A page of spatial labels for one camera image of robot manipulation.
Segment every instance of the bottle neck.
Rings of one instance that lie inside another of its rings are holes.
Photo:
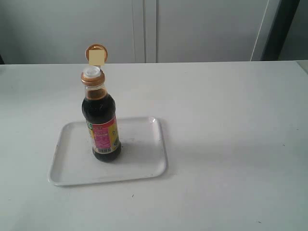
[[[94,87],[85,86],[85,97],[88,100],[100,100],[104,98],[107,94],[108,93],[104,84]]]

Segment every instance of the white tray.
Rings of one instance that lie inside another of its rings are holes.
[[[64,186],[161,175],[167,160],[157,118],[119,118],[117,124],[122,152],[111,163],[101,162],[93,155],[85,121],[66,124],[60,134],[48,181]]]

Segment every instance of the bottle label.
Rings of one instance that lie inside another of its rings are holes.
[[[87,121],[89,133],[92,138],[93,149],[97,153],[108,154],[119,146],[116,116],[104,124],[92,124]]]

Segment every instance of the white table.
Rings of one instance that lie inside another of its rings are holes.
[[[84,65],[0,66],[2,231],[308,229],[308,75],[296,62],[107,64],[117,117],[160,118],[168,170],[75,187],[47,181],[82,120]]]

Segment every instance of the dark liquid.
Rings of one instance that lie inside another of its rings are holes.
[[[116,112],[116,104],[114,99],[107,94],[100,100],[89,100],[85,98],[82,102],[82,113],[87,121],[92,124],[104,124],[110,121]],[[95,157],[104,162],[115,160],[121,152],[121,142],[116,150],[108,154],[97,153],[92,150]]]

